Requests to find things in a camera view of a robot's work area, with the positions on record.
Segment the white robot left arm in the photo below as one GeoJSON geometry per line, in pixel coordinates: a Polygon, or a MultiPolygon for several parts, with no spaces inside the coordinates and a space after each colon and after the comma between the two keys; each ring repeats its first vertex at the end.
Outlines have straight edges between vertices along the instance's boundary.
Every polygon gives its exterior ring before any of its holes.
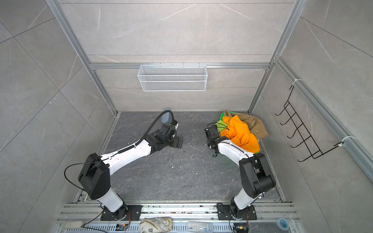
{"type": "Polygon", "coordinates": [[[178,126],[178,122],[173,120],[127,147],[103,155],[89,155],[78,175],[78,181],[89,198],[97,200],[111,213],[124,210],[126,204],[112,187],[112,179],[118,177],[118,173],[124,174],[124,171],[137,160],[165,147],[181,148],[183,141],[177,135],[178,126]]]}

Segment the green plastic basket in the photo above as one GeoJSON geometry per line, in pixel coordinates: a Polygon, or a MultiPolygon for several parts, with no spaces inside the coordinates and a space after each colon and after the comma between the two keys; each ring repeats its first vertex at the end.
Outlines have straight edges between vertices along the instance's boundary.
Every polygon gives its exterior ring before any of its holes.
{"type": "Polygon", "coordinates": [[[222,114],[220,115],[220,120],[223,121],[223,118],[224,118],[224,117],[234,117],[236,114],[237,114],[236,112],[230,112],[230,111],[225,110],[225,111],[222,112],[222,114]]]}

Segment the blue tape roll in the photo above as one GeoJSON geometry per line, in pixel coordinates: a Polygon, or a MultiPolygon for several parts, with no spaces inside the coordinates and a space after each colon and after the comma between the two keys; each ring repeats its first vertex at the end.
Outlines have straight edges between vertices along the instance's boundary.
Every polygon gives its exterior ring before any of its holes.
{"type": "Polygon", "coordinates": [[[288,231],[289,230],[289,225],[286,219],[284,218],[278,218],[277,219],[277,226],[282,230],[282,231],[288,231]]]}

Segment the khaki brown shorts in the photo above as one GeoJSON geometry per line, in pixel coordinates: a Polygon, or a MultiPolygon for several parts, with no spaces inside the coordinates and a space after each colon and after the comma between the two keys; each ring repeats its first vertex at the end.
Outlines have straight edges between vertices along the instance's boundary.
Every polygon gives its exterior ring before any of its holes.
{"type": "Polygon", "coordinates": [[[264,123],[259,118],[245,113],[237,113],[236,116],[238,116],[242,122],[248,125],[250,132],[258,140],[261,140],[269,135],[264,123]]]}

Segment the lime green shorts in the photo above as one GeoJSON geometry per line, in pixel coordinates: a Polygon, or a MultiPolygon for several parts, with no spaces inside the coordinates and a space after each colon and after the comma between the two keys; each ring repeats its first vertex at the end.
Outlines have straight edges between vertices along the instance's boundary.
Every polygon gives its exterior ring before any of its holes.
{"type": "Polygon", "coordinates": [[[215,125],[216,125],[217,130],[219,132],[222,132],[224,129],[229,130],[228,125],[225,122],[223,122],[222,120],[219,120],[218,122],[216,122],[215,125]]]}

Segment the clear plastic bottle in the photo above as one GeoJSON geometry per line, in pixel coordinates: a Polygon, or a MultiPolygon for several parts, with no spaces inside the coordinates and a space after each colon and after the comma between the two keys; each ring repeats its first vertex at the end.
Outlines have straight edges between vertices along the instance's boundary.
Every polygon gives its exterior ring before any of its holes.
{"type": "Polygon", "coordinates": [[[212,233],[214,232],[214,225],[210,222],[189,221],[187,231],[189,233],[212,233]]]}

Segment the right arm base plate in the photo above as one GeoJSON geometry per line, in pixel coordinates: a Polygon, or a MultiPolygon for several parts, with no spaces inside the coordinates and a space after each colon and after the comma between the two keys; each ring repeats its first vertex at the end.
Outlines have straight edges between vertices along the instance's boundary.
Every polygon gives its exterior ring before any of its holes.
{"type": "Polygon", "coordinates": [[[219,220],[257,220],[256,210],[253,205],[239,210],[234,203],[230,205],[218,203],[216,208],[219,220]]]}

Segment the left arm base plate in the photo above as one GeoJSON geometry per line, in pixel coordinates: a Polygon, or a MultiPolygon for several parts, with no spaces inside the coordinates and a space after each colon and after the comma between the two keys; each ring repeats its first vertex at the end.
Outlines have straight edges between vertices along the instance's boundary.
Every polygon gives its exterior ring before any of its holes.
{"type": "Polygon", "coordinates": [[[103,213],[101,214],[101,221],[138,221],[141,216],[142,205],[127,205],[121,207],[116,212],[110,212],[109,209],[104,206],[103,213]]]}

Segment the patterned pouch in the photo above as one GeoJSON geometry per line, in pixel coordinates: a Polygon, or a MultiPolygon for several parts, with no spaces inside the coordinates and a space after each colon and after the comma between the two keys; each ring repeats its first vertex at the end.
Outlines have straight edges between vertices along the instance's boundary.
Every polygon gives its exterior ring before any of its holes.
{"type": "Polygon", "coordinates": [[[140,233],[167,233],[173,228],[170,217],[145,218],[139,224],[140,233]]]}

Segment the small circuit board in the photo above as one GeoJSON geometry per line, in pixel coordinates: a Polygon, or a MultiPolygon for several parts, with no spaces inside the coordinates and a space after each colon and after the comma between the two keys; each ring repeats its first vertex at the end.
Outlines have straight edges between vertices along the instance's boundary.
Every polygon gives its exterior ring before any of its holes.
{"type": "Polygon", "coordinates": [[[128,223],[119,223],[115,227],[115,231],[127,231],[129,229],[130,224],[128,223]]]}

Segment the grey oval case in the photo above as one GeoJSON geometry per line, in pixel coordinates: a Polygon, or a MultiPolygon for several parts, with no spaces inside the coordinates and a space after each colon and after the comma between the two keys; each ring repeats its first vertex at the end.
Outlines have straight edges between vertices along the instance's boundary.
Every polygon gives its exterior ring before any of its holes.
{"type": "Polygon", "coordinates": [[[165,108],[163,111],[166,111],[166,113],[162,115],[161,121],[163,124],[169,124],[172,121],[172,116],[170,113],[171,110],[169,108],[165,108]]]}

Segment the orange shorts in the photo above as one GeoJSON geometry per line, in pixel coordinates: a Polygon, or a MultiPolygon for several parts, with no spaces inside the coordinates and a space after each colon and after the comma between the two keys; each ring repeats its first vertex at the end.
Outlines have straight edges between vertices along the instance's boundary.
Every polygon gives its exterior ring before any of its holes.
{"type": "Polygon", "coordinates": [[[250,132],[248,125],[242,122],[238,116],[223,118],[223,122],[228,125],[228,129],[220,132],[221,136],[230,139],[234,144],[252,153],[260,152],[257,138],[250,132]]]}

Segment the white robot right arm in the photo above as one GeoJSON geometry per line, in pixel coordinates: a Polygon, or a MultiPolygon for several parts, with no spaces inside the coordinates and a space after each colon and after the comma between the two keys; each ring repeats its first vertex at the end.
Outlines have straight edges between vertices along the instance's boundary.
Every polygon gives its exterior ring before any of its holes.
{"type": "Polygon", "coordinates": [[[215,152],[228,157],[240,168],[241,191],[232,199],[230,209],[234,215],[248,209],[260,197],[276,187],[275,176],[266,156],[248,152],[225,136],[216,125],[205,128],[207,145],[215,152]]]}

